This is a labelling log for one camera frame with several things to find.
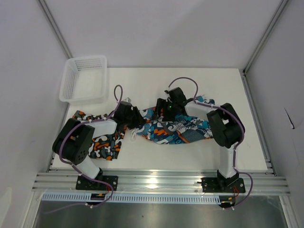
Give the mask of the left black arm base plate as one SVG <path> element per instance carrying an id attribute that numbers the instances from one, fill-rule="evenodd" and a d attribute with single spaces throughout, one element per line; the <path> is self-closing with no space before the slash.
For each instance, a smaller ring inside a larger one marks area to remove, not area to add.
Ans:
<path id="1" fill-rule="evenodd" d="M 113 191 L 117 190 L 118 185 L 118 176 L 108 176 L 105 175 L 102 178 L 103 182 L 110 184 L 113 188 Z M 111 188 L 106 185 L 96 181 L 88 180 L 83 176 L 79 176 L 76 182 L 76 190 L 100 190 L 100 191 L 110 191 Z"/>

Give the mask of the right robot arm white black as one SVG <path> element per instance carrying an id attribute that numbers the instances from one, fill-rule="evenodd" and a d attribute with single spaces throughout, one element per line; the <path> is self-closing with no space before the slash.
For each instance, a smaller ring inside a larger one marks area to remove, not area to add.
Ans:
<path id="1" fill-rule="evenodd" d="M 177 87 L 158 98 L 156 106 L 146 110 L 150 122 L 145 134 L 158 144 L 186 144 L 213 139 L 220 148 L 218 179 L 231 181 L 239 177 L 236 149 L 243 142 L 245 127 L 230 103 L 216 105 L 202 96 L 187 99 Z"/>

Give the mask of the orange black camo shorts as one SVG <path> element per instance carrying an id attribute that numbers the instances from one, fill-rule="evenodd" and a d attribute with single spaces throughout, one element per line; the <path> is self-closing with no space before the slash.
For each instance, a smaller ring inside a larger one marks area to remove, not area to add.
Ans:
<path id="1" fill-rule="evenodd" d="M 90 143 L 88 155 L 92 159 L 112 161 L 118 158 L 127 126 L 119 126 L 114 133 L 94 136 Z"/>

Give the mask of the blue orange patterned shorts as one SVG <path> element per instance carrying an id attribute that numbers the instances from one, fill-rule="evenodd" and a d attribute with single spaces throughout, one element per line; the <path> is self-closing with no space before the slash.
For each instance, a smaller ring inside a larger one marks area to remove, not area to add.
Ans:
<path id="1" fill-rule="evenodd" d="M 193 101 L 192 98 L 187 100 L 187 104 Z M 132 132 L 132 140 L 136 136 L 142 136 L 156 144 L 185 144 L 213 138 L 210 124 L 206 118 L 186 113 L 186 115 L 177 115 L 172 122 L 152 120 L 155 107 L 139 111 L 145 119 L 145 124 L 129 129 Z"/>

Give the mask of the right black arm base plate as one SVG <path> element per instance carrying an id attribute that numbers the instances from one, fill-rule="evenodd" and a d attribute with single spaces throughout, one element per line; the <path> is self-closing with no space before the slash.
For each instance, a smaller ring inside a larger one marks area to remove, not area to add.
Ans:
<path id="1" fill-rule="evenodd" d="M 202 186 L 204 193 L 245 193 L 246 188 L 244 180 L 240 177 L 223 179 L 220 177 L 204 177 L 197 182 Z"/>

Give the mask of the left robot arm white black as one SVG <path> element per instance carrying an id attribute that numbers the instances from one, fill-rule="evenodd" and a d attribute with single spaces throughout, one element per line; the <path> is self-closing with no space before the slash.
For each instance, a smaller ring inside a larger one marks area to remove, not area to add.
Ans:
<path id="1" fill-rule="evenodd" d="M 143 123 L 145 120 L 138 108 L 122 101 L 109 115 L 68 119 L 55 139 L 52 151 L 63 163 L 72 166 L 80 176 L 100 182 L 103 180 L 103 171 L 89 157 L 93 139 L 111 136 L 125 127 L 132 129 Z"/>

